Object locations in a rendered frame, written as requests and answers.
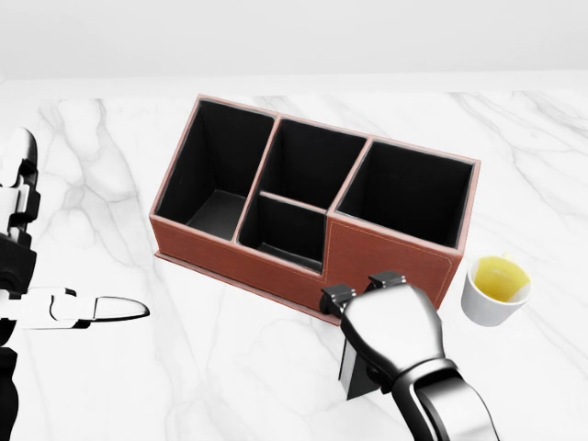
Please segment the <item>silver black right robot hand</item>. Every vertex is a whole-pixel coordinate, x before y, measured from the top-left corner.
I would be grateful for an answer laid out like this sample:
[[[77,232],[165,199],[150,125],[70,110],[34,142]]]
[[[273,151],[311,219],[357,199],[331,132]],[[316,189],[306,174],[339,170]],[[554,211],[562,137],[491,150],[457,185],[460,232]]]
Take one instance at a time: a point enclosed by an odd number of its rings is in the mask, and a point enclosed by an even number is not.
[[[446,357],[433,303],[398,273],[371,275],[361,295],[344,283],[325,287],[320,310],[340,320],[345,336],[339,380],[348,400],[387,394],[402,374]]]

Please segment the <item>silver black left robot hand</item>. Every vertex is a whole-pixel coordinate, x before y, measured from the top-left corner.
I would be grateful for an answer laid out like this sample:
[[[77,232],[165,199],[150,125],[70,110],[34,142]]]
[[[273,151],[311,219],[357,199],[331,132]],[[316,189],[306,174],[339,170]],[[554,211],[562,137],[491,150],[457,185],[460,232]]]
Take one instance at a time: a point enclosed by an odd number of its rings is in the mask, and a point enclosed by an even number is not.
[[[38,217],[38,147],[20,129],[0,152],[0,346],[17,325],[25,329],[85,329],[150,315],[146,305],[120,297],[80,297],[64,287],[32,288],[37,254],[28,225]]]

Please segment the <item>red-brown desk caddy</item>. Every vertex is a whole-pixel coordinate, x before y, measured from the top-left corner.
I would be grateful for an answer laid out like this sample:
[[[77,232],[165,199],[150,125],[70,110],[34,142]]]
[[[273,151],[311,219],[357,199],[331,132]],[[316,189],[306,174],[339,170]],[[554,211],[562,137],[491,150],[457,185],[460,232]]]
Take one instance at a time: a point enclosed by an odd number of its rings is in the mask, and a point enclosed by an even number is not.
[[[157,254],[319,316],[322,289],[403,274],[439,305],[481,164],[200,96],[149,215]]]

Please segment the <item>white cup yellow inside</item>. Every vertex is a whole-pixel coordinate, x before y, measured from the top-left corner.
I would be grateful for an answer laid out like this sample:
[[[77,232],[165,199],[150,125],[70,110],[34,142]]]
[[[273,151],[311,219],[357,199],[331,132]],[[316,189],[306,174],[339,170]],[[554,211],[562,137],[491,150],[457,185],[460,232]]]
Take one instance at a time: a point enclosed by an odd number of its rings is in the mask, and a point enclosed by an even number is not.
[[[486,255],[467,270],[461,308],[476,324],[493,327],[521,308],[530,294],[530,276],[519,264],[503,256]]]

